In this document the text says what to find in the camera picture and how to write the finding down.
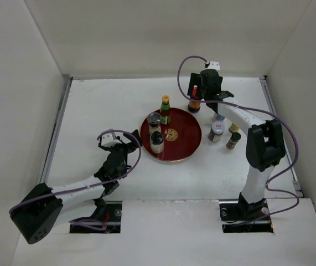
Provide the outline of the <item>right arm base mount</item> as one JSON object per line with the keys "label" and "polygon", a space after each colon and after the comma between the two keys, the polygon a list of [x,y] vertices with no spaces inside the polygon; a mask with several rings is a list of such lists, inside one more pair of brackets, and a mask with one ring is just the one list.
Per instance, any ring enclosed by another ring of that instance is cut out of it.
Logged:
{"label": "right arm base mount", "polygon": [[263,201],[249,205],[236,201],[220,201],[220,218],[224,233],[273,233],[268,204]]}

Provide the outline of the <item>small dark pepper bottle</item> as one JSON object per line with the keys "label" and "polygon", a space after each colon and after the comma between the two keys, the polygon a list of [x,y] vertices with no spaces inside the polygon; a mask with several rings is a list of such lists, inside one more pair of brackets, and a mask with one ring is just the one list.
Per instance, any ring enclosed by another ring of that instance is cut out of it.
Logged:
{"label": "small dark pepper bottle", "polygon": [[240,139],[241,139],[241,134],[238,132],[233,132],[229,141],[226,144],[226,148],[229,150],[233,150]]}

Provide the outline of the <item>red lid sauce jar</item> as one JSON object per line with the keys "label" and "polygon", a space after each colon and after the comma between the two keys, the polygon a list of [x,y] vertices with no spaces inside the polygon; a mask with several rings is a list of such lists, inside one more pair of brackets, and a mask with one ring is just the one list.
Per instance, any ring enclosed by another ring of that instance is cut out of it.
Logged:
{"label": "red lid sauce jar", "polygon": [[197,113],[200,110],[201,105],[201,97],[199,95],[199,87],[197,85],[194,85],[190,92],[188,92],[188,95],[190,97],[189,103],[188,103],[188,110],[191,113]]}

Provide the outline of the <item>white tall canister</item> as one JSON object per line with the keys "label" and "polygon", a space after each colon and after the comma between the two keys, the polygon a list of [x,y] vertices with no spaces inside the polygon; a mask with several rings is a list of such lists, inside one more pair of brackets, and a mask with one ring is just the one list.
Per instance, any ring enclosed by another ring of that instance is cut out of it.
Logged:
{"label": "white tall canister", "polygon": [[225,117],[215,112],[212,116],[212,122],[221,122],[223,123],[225,120]]}

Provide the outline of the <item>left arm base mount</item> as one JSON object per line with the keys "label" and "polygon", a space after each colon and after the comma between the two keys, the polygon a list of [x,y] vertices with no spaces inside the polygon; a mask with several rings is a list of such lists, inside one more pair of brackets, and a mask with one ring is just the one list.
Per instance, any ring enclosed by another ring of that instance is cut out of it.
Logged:
{"label": "left arm base mount", "polygon": [[81,217],[70,225],[71,234],[119,234],[121,233],[122,201],[96,200],[91,216]]}

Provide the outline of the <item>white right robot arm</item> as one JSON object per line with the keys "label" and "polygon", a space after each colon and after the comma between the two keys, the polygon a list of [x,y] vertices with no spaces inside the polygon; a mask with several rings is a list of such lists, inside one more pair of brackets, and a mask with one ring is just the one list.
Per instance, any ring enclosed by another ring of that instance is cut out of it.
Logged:
{"label": "white right robot arm", "polygon": [[281,122],[265,120],[243,107],[234,94],[221,89],[222,77],[215,69],[192,73],[187,95],[202,100],[215,113],[234,123],[247,137],[246,158],[250,165],[246,184],[240,192],[237,212],[243,219],[257,213],[257,205],[265,197],[266,181],[273,169],[285,156]]}

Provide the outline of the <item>grey lid spice jar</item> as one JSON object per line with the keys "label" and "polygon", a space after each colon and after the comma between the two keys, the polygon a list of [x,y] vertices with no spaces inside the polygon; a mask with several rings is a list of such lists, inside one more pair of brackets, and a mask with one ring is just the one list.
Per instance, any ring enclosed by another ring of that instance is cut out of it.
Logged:
{"label": "grey lid spice jar", "polygon": [[219,142],[224,132],[225,132],[225,125],[223,122],[220,122],[220,121],[213,122],[208,134],[208,139],[211,142]]}

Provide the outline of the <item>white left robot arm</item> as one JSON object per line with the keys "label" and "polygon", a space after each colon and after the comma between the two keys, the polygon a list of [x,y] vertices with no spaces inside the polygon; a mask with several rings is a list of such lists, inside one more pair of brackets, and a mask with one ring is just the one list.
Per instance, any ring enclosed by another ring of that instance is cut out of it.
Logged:
{"label": "white left robot arm", "polygon": [[142,151],[138,130],[106,130],[98,136],[98,147],[108,152],[106,161],[89,178],[64,186],[36,185],[9,210],[9,215],[28,244],[42,240],[56,226],[71,223],[86,226],[105,214],[104,197],[112,194],[119,181],[136,167],[128,155]]}

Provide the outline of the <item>glass shaker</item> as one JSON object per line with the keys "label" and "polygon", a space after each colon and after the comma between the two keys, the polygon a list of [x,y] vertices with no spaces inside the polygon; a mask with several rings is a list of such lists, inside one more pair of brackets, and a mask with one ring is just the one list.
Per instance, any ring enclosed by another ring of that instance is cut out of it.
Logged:
{"label": "glass shaker", "polygon": [[150,136],[150,147],[154,154],[160,154],[164,150],[164,135],[155,131]]}
{"label": "glass shaker", "polygon": [[149,125],[149,135],[153,134],[154,132],[162,132],[160,126],[160,114],[158,112],[151,112],[147,116],[147,122]]}

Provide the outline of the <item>green label sauce bottle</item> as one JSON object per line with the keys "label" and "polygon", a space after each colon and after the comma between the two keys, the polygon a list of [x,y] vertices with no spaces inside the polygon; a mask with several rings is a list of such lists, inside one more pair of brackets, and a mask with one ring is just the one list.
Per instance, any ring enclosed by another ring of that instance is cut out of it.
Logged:
{"label": "green label sauce bottle", "polygon": [[168,95],[162,96],[162,103],[160,106],[160,122],[163,125],[170,123],[170,97]]}

